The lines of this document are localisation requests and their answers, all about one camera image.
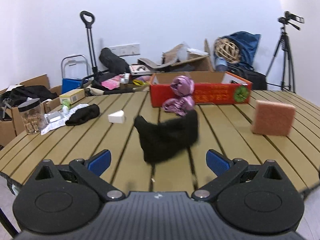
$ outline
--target jar of corks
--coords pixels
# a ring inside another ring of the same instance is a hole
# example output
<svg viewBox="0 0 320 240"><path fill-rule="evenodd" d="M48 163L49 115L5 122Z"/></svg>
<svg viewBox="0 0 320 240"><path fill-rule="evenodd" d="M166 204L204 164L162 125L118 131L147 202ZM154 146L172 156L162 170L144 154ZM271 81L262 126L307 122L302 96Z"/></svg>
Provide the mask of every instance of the jar of corks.
<svg viewBox="0 0 320 240"><path fill-rule="evenodd" d="M35 98L18 106L27 134L35 134L46 127L44 110L40 105L40 99Z"/></svg>

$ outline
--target woven rattan ball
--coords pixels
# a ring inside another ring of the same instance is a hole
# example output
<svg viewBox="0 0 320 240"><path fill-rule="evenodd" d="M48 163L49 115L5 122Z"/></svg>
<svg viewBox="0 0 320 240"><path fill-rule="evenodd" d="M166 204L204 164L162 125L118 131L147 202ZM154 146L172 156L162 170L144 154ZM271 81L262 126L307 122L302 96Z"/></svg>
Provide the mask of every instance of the woven rattan ball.
<svg viewBox="0 0 320 240"><path fill-rule="evenodd" d="M238 47L227 38L218 38L214 43L214 51L218 57L223 57L230 63L240 62L240 53Z"/></svg>

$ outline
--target yellow packaging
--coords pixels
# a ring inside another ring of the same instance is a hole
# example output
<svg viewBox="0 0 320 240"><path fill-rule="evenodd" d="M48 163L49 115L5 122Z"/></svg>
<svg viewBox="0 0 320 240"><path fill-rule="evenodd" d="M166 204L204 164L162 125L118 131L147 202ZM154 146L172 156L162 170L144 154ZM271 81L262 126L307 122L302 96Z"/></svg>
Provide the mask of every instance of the yellow packaging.
<svg viewBox="0 0 320 240"><path fill-rule="evenodd" d="M59 96L60 104L66 101L70 105L78 102L82 98L85 98L84 89L73 89Z"/></svg>

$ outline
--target purple scrunchie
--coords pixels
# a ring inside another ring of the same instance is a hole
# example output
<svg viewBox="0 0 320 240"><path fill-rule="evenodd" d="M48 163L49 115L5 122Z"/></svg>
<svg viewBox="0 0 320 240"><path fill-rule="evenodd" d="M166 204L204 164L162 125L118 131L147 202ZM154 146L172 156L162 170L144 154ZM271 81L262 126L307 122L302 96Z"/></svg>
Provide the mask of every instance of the purple scrunchie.
<svg viewBox="0 0 320 240"><path fill-rule="evenodd" d="M177 115L185 116L186 111L192 110L195 106L191 96L195 89L194 81L186 76L178 76L172 80L170 87L179 98L166 100L162 108L166 112L174 112Z"/></svg>

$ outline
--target brown sponge block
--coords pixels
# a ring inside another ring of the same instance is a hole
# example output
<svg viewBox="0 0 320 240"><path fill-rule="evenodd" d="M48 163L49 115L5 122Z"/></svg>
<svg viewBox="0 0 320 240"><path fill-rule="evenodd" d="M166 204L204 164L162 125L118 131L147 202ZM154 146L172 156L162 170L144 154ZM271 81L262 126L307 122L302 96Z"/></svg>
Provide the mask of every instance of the brown sponge block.
<svg viewBox="0 0 320 240"><path fill-rule="evenodd" d="M252 132L264 135L287 136L290 132L296 108L289 104L256 101Z"/></svg>

